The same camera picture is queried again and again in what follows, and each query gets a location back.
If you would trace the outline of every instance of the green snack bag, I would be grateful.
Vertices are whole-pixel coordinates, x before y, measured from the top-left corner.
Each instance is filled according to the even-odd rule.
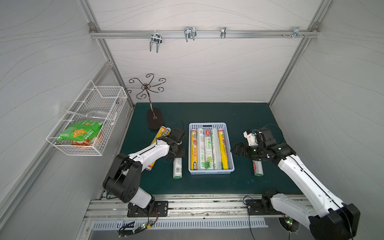
[[[92,139],[99,134],[102,122],[96,122],[91,120],[84,120],[74,123],[67,127],[59,135],[58,141],[85,141],[86,139]]]

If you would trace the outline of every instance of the white wire basket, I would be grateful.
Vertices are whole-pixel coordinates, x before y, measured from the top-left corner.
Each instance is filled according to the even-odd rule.
[[[223,170],[191,170],[191,130],[198,128],[222,128],[224,130],[224,139],[225,139],[225,147],[227,150],[228,157],[228,168]],[[233,158],[231,153],[231,145],[229,143],[227,125],[225,122],[192,122],[189,124],[189,138],[188,138],[188,170],[192,175],[203,175],[203,174],[230,174],[235,170],[235,165],[233,164]]]
[[[69,108],[72,112],[68,111],[68,113],[61,118],[46,140],[66,155],[102,156],[126,101],[127,94],[122,87],[95,86],[93,82],[90,81]],[[96,136],[94,143],[88,146],[76,146],[72,145],[71,141],[68,140],[56,142],[59,134],[64,129],[78,121],[86,120],[84,115],[88,112],[98,110],[107,112],[108,116],[99,134]]]

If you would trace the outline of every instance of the white robotic arm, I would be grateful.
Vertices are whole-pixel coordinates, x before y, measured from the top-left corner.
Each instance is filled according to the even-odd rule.
[[[356,235],[360,211],[353,204],[346,205],[327,189],[288,144],[276,144],[269,128],[249,129],[244,137],[248,146],[238,143],[231,152],[257,161],[270,159],[292,179],[313,206],[307,207],[282,193],[270,191],[263,196],[266,207],[295,219],[310,229],[315,239],[347,240]]]
[[[183,131],[176,128],[171,135],[159,137],[156,143],[136,153],[117,155],[103,187],[123,202],[130,202],[151,212],[154,197],[139,187],[141,172],[161,157],[183,157],[184,147],[178,145],[183,137]]]

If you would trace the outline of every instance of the dark green mat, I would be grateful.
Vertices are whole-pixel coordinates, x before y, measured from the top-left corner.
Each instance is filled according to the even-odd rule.
[[[191,122],[225,122],[231,146],[246,143],[243,132],[249,128],[262,128],[277,124],[266,103],[154,103],[164,115],[165,126],[182,128],[183,144],[188,152],[188,125]],[[147,126],[146,113],[149,103],[138,103],[128,128],[121,152],[131,154],[147,147],[157,131]],[[270,126],[278,142],[282,136],[278,128]],[[252,161],[233,156],[235,170],[223,175],[191,175],[188,171],[188,155],[183,158],[183,176],[173,179],[173,164],[160,158],[152,171],[144,170],[140,187],[150,194],[261,194],[275,189],[285,194],[301,194],[300,189],[277,166],[263,162],[264,176],[253,174]]]

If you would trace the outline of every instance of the metal vent slots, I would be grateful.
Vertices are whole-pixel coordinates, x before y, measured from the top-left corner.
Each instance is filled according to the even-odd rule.
[[[105,220],[95,221],[93,230],[119,230],[125,224],[135,222],[134,229],[147,223],[146,219],[140,220]],[[251,228],[268,227],[264,218],[251,218]],[[249,228],[248,218],[212,218],[212,219],[159,219],[150,229],[231,229]]]

